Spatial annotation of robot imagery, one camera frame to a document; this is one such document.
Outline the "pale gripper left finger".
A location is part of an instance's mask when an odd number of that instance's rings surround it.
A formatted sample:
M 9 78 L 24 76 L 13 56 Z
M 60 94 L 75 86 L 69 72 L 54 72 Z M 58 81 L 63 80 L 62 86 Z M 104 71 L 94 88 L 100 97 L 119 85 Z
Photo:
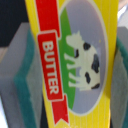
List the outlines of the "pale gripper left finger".
M 42 72 L 28 23 L 22 23 L 0 62 L 0 96 L 9 128 L 40 128 Z

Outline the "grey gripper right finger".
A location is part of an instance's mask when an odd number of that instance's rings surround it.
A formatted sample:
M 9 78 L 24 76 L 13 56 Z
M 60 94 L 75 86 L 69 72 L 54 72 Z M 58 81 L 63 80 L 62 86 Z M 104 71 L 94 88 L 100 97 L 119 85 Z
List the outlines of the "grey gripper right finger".
M 128 29 L 119 27 L 111 84 L 110 128 L 128 128 Z

